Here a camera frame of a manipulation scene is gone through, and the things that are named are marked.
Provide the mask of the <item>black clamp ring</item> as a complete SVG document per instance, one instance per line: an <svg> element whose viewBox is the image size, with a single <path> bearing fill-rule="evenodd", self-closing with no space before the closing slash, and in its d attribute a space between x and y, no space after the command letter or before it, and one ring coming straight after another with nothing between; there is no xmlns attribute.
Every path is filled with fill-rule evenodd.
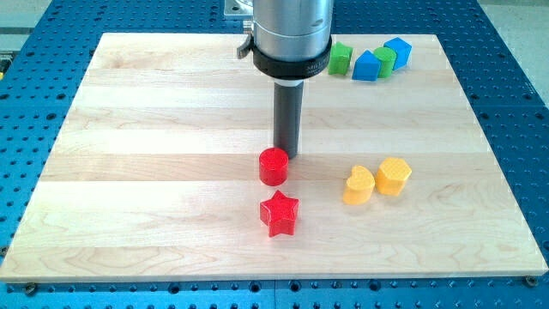
<svg viewBox="0 0 549 309"><path fill-rule="evenodd" d="M253 53L253 64L263 74L283 81L305 80L320 74L328 65L332 38L329 36L326 48L316 57L298 62L287 62L271 58L258 49L251 34L237 48L237 58Z"/></svg>

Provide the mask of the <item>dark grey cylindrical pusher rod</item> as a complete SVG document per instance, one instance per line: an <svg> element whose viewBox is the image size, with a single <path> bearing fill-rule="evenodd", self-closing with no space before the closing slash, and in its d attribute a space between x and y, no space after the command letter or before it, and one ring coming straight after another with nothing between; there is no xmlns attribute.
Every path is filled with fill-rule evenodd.
<svg viewBox="0 0 549 309"><path fill-rule="evenodd" d="M274 84L273 144L293 159L299 150L299 129L304 83L295 86Z"/></svg>

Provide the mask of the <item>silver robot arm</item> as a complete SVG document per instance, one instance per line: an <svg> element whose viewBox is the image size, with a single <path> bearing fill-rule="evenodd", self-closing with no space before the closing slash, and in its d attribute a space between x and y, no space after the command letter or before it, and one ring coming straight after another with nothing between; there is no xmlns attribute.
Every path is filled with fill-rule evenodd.
<svg viewBox="0 0 549 309"><path fill-rule="evenodd" d="M294 158L305 80L329 64L334 3L330 0L255 0L237 57L274 81L273 145Z"/></svg>

